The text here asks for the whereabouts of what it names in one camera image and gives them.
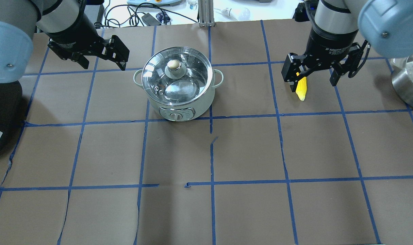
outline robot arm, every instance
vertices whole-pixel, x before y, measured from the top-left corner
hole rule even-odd
[[[282,69],[293,92],[298,81],[314,71],[332,68],[332,86],[347,72],[353,77],[367,45],[353,43],[358,28],[382,56],[413,54],[413,0],[306,0],[298,9],[308,16],[312,29],[305,53],[289,53]]]
[[[104,40],[84,14],[86,0],[0,1],[0,83],[14,82],[31,56],[35,26],[50,38],[49,48],[61,59],[88,68],[86,55],[111,60],[125,70],[129,50],[113,35]]]

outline metal bowl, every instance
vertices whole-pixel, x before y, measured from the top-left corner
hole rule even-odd
[[[392,59],[393,87],[398,96],[413,107],[413,55],[403,59]]]

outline yellow toy corn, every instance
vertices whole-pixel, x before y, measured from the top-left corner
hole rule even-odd
[[[307,89],[308,87],[306,86],[306,77],[304,77],[300,79],[299,83],[297,84],[297,88],[296,88],[296,94],[301,101],[305,100]]]

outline glass lid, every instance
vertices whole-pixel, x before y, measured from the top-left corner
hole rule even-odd
[[[210,87],[211,63],[199,51],[188,47],[164,49],[146,63],[143,88],[156,102],[183,105],[199,99]]]

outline light bulb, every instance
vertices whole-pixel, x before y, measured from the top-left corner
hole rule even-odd
[[[221,12],[238,21],[250,20],[250,11],[247,8],[225,8]]]

